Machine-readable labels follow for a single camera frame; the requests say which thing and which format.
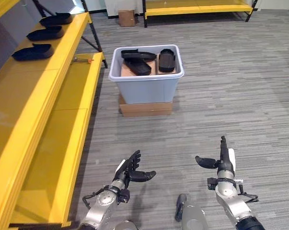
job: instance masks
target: shoe insole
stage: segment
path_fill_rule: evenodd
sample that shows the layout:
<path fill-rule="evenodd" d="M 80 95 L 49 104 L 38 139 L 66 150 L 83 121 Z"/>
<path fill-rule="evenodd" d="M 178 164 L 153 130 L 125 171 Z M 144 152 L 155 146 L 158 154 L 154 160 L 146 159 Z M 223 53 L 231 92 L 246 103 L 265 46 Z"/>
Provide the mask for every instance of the shoe insole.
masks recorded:
<path fill-rule="evenodd" d="M 137 76 L 150 75 L 151 67 L 142 59 L 127 58 L 124 59 L 124 63 Z"/>
<path fill-rule="evenodd" d="M 161 72 L 172 72 L 175 68 L 175 55 L 170 49 L 164 49 L 159 54 L 158 69 Z"/>

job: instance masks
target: storage bin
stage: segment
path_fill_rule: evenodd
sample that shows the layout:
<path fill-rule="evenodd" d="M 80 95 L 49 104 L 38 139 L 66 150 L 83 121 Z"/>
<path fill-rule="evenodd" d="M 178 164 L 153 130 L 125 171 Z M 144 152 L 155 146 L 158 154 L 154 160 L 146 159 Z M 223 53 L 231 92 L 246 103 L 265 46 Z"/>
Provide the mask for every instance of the storage bin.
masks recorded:
<path fill-rule="evenodd" d="M 142 52 L 160 53 L 170 49 L 175 54 L 175 74 L 121 77 L 122 50 L 138 49 Z M 173 100 L 179 78 L 185 74 L 179 49 L 176 45 L 121 47 L 114 51 L 109 79 L 114 81 L 127 104 L 166 103 Z"/>

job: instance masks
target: white wall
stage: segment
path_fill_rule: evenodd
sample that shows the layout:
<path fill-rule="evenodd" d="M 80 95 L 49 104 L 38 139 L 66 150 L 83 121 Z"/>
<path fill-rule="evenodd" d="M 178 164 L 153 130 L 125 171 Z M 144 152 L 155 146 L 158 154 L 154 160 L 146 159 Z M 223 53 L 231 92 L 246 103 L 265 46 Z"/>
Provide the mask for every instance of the white wall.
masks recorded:
<path fill-rule="evenodd" d="M 105 0 L 86 0 L 86 4 L 89 11 L 105 10 Z"/>
<path fill-rule="evenodd" d="M 289 10 L 289 0 L 259 0 L 257 8 L 259 10 Z"/>

